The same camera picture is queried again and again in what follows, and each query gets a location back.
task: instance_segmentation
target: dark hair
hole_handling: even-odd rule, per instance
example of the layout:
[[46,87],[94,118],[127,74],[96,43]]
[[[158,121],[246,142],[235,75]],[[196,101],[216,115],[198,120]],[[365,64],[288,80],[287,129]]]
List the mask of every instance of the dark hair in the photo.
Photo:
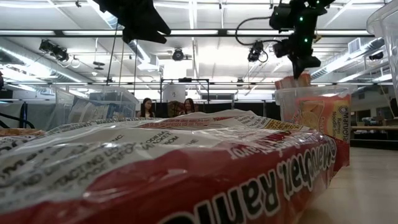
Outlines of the dark hair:
[[[144,99],[144,101],[142,102],[142,104],[141,104],[141,118],[145,118],[145,103],[147,102],[147,101],[149,101],[149,100],[151,100],[150,98],[145,98]],[[151,108],[149,108],[149,117],[150,118],[153,118],[154,117],[154,114],[153,114],[153,112],[152,112],[152,107]]]
[[193,104],[193,100],[191,98],[187,98],[184,101],[184,107],[185,107],[185,102],[187,102],[187,100],[188,100],[189,104],[191,105],[191,112],[194,113],[195,112],[195,105]]

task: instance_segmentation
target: woman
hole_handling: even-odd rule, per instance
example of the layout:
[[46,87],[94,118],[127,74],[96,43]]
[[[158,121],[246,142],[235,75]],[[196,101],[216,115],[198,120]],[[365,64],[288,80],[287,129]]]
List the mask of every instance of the woman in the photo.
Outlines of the woman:
[[154,118],[155,113],[152,112],[152,100],[145,98],[141,104],[141,111],[137,113],[138,118]]
[[181,111],[180,115],[190,114],[195,112],[195,105],[193,104],[193,100],[188,98],[184,102],[185,111]]

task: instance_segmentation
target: red and white packaging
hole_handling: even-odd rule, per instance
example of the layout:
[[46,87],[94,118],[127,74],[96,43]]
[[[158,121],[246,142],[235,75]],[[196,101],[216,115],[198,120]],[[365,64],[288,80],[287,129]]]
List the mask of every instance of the red and white packaging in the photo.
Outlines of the red and white packaging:
[[55,133],[0,157],[0,222],[295,223],[345,145],[243,111]]

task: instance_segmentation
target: table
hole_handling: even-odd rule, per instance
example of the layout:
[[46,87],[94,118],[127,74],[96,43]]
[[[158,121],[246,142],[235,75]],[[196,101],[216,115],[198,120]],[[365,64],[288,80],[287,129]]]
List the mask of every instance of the table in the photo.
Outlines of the table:
[[351,165],[304,211],[299,224],[398,223],[398,151],[351,148]]

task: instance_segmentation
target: clear plastic bin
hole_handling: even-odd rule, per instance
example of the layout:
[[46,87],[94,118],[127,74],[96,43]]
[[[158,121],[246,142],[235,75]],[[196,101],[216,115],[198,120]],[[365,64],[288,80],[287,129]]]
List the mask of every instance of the clear plastic bin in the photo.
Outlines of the clear plastic bin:
[[353,85],[300,87],[277,90],[282,121],[314,128],[349,142]]
[[113,86],[84,86],[89,90],[86,97],[52,86],[56,105],[47,129],[62,124],[80,123],[106,118],[134,118],[139,101],[125,88]]
[[391,78],[398,99],[398,1],[391,1],[378,9],[369,17],[367,25],[369,33],[384,38]]

